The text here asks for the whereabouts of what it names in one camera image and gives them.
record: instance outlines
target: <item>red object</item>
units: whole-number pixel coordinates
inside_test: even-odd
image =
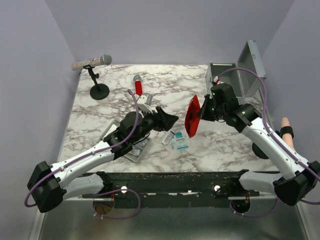
[[[135,85],[135,94],[141,96],[142,95],[142,84],[141,81],[137,80],[134,82]]]
[[[201,107],[198,97],[197,95],[194,95],[190,101],[184,120],[185,130],[188,133],[189,138],[192,138],[194,135],[196,135],[200,122],[200,117],[198,117],[197,114],[199,113],[200,109]]]

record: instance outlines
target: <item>microphone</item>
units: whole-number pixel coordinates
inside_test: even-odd
[[[101,65],[110,65],[112,62],[112,57],[108,54],[105,54],[101,57],[92,58],[85,61],[78,61],[71,65],[73,71],[83,69],[84,66],[90,65],[91,67],[97,67]]]
[[[134,85],[135,85],[135,94],[141,96],[142,95],[142,84],[141,84],[141,77],[139,75],[135,75],[133,78]]]

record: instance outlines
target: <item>small packet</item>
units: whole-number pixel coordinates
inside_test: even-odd
[[[168,131],[161,140],[163,145],[167,145],[170,140],[174,137],[175,133],[173,131]]]
[[[142,142],[139,142],[138,145],[141,146],[141,147],[145,147],[148,144],[148,142],[149,142],[149,140],[145,139]]]
[[[132,150],[129,152],[129,154],[132,154],[133,156],[139,157],[141,154],[141,150],[137,147],[133,147]]]
[[[189,148],[188,141],[182,134],[178,131],[174,134],[173,139],[171,140],[172,148],[176,150],[182,150]]]

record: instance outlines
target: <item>metal box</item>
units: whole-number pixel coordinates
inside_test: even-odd
[[[207,93],[211,94],[210,88],[213,86],[212,81],[216,76],[227,69],[235,67],[249,69],[263,80],[267,77],[256,41],[249,40],[246,42],[237,62],[210,62],[205,76]],[[250,73],[243,71],[231,71],[222,76],[220,80],[233,87],[234,93],[240,103],[243,103],[245,98],[252,97],[260,88],[259,80]]]
[[[120,122],[113,120],[111,124],[106,128],[106,130],[102,133],[102,135],[99,137],[98,142],[102,141],[106,135],[112,133],[119,126],[120,126]],[[137,143],[136,145],[133,145],[132,150],[128,152],[126,155],[124,155],[124,157],[135,163],[138,162],[141,156],[144,154],[147,147],[150,145],[150,142],[151,142],[151,139],[147,137],[142,142]]]

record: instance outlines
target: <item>black round base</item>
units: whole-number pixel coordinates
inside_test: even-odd
[[[99,83],[98,86],[99,86],[100,90],[98,90],[96,85],[94,85],[90,89],[90,96],[94,100],[102,100],[102,99],[105,99],[106,97],[108,97],[108,95],[110,93],[109,87],[103,83]]]
[[[236,210],[240,214],[244,214],[249,211],[251,203],[250,201],[246,203],[243,200],[234,200],[231,202],[232,207],[234,210]]]

